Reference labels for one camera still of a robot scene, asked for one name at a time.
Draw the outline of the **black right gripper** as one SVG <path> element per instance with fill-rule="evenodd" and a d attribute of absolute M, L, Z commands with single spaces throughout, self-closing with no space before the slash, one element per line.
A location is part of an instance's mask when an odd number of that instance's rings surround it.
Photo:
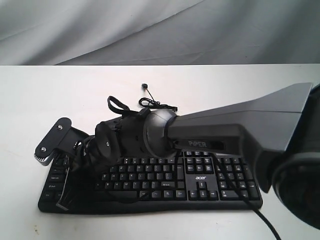
<path fill-rule="evenodd" d="M 98 163 L 95 137 L 72 127 L 71 121 L 57 121 L 53 130 L 58 137 L 54 150 L 66 155 L 64 182 L 56 206 L 62 210 L 74 209 L 84 197 L 85 171 L 93 171 Z"/>

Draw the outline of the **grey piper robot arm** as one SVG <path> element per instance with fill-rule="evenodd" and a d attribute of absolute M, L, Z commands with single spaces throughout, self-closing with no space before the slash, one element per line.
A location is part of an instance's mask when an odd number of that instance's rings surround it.
<path fill-rule="evenodd" d="M 89 135 L 59 119 L 53 167 L 38 203 L 67 214 L 177 210 L 258 212 L 262 193 L 306 224 L 320 226 L 320 88 L 297 83 L 263 97 L 178 116 L 131 110 Z"/>

